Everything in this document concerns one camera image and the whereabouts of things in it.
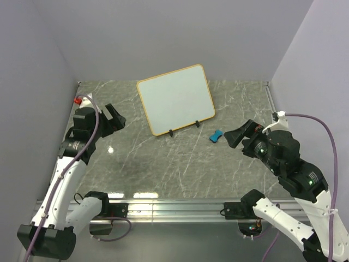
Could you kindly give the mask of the yellow framed whiteboard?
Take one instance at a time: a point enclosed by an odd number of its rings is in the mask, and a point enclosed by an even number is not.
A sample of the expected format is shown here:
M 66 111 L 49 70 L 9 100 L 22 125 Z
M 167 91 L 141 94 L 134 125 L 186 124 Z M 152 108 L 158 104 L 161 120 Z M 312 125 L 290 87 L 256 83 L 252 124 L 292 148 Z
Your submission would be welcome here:
M 209 84 L 200 64 L 140 80 L 136 87 L 154 136 L 215 116 Z

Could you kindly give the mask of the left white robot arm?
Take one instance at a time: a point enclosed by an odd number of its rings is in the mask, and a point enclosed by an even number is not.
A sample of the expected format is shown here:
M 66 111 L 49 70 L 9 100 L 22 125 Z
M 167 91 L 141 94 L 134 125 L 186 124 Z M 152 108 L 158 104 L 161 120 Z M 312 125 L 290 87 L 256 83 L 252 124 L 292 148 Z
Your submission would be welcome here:
M 78 234 L 93 218 L 113 216 L 109 196 L 90 191 L 82 203 L 68 212 L 87 165 L 100 138 L 125 127 L 126 119 L 112 104 L 104 112 L 92 104 L 81 104 L 74 112 L 73 125 L 60 145 L 57 163 L 48 191 L 38 211 L 27 225 L 20 225 L 17 237 L 26 249 L 24 261 L 30 256 L 67 260 L 74 251 Z

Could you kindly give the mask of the blue whiteboard eraser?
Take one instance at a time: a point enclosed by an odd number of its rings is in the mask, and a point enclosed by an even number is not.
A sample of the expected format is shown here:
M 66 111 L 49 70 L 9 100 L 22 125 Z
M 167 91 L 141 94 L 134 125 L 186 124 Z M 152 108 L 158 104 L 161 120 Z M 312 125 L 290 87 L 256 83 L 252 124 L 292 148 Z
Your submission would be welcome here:
M 223 132 L 217 129 L 213 135 L 209 137 L 209 140 L 213 143 L 216 143 L 223 136 Z

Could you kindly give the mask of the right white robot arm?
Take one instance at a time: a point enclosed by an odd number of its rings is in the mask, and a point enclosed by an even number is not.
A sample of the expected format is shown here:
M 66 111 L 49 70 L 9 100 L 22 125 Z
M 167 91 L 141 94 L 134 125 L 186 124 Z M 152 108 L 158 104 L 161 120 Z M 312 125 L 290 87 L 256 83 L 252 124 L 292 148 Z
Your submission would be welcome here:
M 348 261 L 348 231 L 338 212 L 322 171 L 300 157 L 300 143 L 287 126 L 278 129 L 248 120 L 240 128 L 224 133 L 229 147 L 242 144 L 243 155 L 259 159 L 278 183 L 305 212 L 310 225 L 296 220 L 253 189 L 241 198 L 246 218 L 266 220 L 292 240 L 306 261 Z

